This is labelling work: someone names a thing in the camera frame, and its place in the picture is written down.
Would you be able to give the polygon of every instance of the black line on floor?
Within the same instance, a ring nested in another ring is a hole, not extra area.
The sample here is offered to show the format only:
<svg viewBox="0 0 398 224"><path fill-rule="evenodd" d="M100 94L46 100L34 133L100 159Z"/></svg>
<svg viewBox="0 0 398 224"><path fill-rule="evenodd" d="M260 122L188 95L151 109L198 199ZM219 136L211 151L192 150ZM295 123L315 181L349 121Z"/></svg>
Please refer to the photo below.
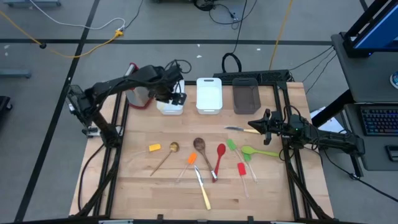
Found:
<svg viewBox="0 0 398 224"><path fill-rule="evenodd" d="M78 39L39 39L47 44L79 44ZM102 44L107 40L90 39L85 44ZM30 39L0 39L0 43L29 44ZM276 40L239 40L238 44L244 45L275 45ZM235 40L114 40L110 44L235 44ZM330 46L327 40L280 40L279 45L314 45Z"/></svg>
<svg viewBox="0 0 398 224"><path fill-rule="evenodd" d="M359 0L359 2L361 3L361 6L363 8L364 11L366 11L368 9L368 4L366 4L365 0Z"/></svg>
<svg viewBox="0 0 398 224"><path fill-rule="evenodd" d="M99 2L100 2L100 0L94 0L93 6L91 7L90 14L87 18L86 26L91 26ZM85 40L88 36L88 31L89 31L89 29L87 29L87 28L84 29L84 31L81 35L78 47L76 49L75 55L81 54L81 52L83 50L83 46L85 44ZM52 116L49 128L45 135L42 148L40 149L39 156L37 157L35 166L32 171L32 175L30 176L29 182L25 189L25 194L22 198L21 204L19 205L18 212L17 212L17 215L14 220L15 222L22 222L25 217L30 200L31 200L33 192L35 190L37 180L39 179L40 171L42 170L45 157L47 155L47 152L49 151L50 143L51 143L53 134L55 132L55 128L57 127L57 123L58 123L59 117L62 112L62 107L65 102L65 98L67 97L67 88L68 88L70 82L72 81L72 78L75 73L78 62L79 62L79 58L74 58L72 60L72 64L70 65L68 75L63 84L63 88L62 88L60 97L59 97L57 105L55 107L55 111Z"/></svg>

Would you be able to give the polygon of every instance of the white cable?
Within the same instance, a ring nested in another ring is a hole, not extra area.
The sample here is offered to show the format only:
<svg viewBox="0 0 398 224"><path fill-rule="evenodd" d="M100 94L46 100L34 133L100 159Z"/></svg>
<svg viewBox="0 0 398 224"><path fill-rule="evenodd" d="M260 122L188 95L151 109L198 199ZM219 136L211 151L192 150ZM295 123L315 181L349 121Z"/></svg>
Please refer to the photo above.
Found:
<svg viewBox="0 0 398 224"><path fill-rule="evenodd" d="M57 24L60 24L60 25L73 26L73 27L84 27L84 28L93 29L93 30L102 29L102 28L106 27L108 24L110 24L111 22L115 21L115 20L122 20L122 21L123 21L123 25L122 25L120 28L118 28L118 30L123 30L123 29L124 29L124 26L126 25L126 21L125 21L123 18L120 18L120 17L117 17L117 18L112 19L111 21L107 22L105 25L103 25L103 26L101 26L101 27L99 27L99 28L92 28L92 27L87 27L87 26L84 26L84 25L67 24L67 23L59 22L59 21L56 21L55 19L53 19L51 16L49 16L47 13L45 13L41 8L39 8L39 7L33 2L33 0L30 0L30 2L31 2L40 12L43 12L43 14L44 14L45 16L47 16L49 19L51 19L52 21L54 21L54 22L56 22Z"/></svg>

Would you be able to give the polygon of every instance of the white plastic container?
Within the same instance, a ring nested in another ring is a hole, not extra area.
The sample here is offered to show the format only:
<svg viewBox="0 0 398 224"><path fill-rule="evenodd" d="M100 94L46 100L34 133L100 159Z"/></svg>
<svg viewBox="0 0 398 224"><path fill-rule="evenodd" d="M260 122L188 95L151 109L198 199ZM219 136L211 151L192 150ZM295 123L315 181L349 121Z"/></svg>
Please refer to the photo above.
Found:
<svg viewBox="0 0 398 224"><path fill-rule="evenodd" d="M180 80L180 87L181 92L185 93L184 80ZM180 88L177 84L174 86L174 92L180 93ZM183 113L183 105L173 105L172 100L170 100L169 103L156 101L156 107L163 115L181 115Z"/></svg>
<svg viewBox="0 0 398 224"><path fill-rule="evenodd" d="M223 86L219 78L197 80L197 109L200 114L218 114L223 107Z"/></svg>

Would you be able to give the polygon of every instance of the computer monitor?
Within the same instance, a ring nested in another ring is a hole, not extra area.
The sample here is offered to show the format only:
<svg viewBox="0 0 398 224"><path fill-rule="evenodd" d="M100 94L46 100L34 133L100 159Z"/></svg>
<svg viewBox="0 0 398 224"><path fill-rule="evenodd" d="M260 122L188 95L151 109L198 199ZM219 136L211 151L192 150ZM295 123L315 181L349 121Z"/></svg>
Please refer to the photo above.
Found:
<svg viewBox="0 0 398 224"><path fill-rule="evenodd" d="M398 1L374 1L352 28L342 34L349 57L398 52Z"/></svg>

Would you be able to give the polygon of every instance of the yellow cable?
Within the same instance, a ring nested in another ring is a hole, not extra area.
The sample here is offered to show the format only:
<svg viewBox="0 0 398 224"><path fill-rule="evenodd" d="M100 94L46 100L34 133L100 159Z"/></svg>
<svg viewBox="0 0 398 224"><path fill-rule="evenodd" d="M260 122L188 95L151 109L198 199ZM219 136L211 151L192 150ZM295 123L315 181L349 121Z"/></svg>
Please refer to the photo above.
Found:
<svg viewBox="0 0 398 224"><path fill-rule="evenodd" d="M274 57L275 57L275 53L276 53L276 49L278 48L279 40L280 40L280 38L282 37L282 34L283 34L283 32L284 32L285 24L286 24L286 21L287 21L287 17L289 16L290 10L291 10L291 8L292 8L292 4L293 4L293 0L290 0L289 6L287 7L287 10L286 10L286 14L285 14L285 17L284 17L284 21L282 22L282 26L280 27L280 31L279 31L278 38L276 39L276 43L275 43L275 47L274 47L274 52L272 53L271 62L269 63L269 68L268 68L268 70L271 70L272 62L274 61Z"/></svg>
<svg viewBox="0 0 398 224"><path fill-rule="evenodd" d="M40 43L38 40L36 40L35 38L33 38L33 37L32 37L31 35L29 35L27 32L25 32L22 28L20 28L14 21L12 21L12 20L10 19L10 17L8 17L7 15L5 15L5 13L2 12L2 10L0 10L0 14L1 14L4 18L6 18L15 28L19 29L19 31L21 31L23 34L25 34L27 37L29 37L30 40L33 40L36 44L42 45L42 43ZM123 35L123 32L121 32L120 30L117 30L116 33L115 33L115 35L114 35L110 40L108 40L107 42L105 42L105 43L103 43L103 44L97 45L96 47L92 48L91 50L89 50L89 51L87 51L86 53L81 54L81 55L68 56L68 55L61 54L60 52L57 52L56 50L50 49L50 48L49 48L49 51L55 53L56 55L65 57L65 58L80 58L80 57L82 57L82 56L86 56L86 55L92 53L94 50L96 50L96 49L98 49L98 48L100 48L100 47L102 47L102 46L104 46L104 45L106 45L106 44L112 42L114 39L116 39L116 38L118 38L118 37L120 37L120 36L122 36L122 35Z"/></svg>

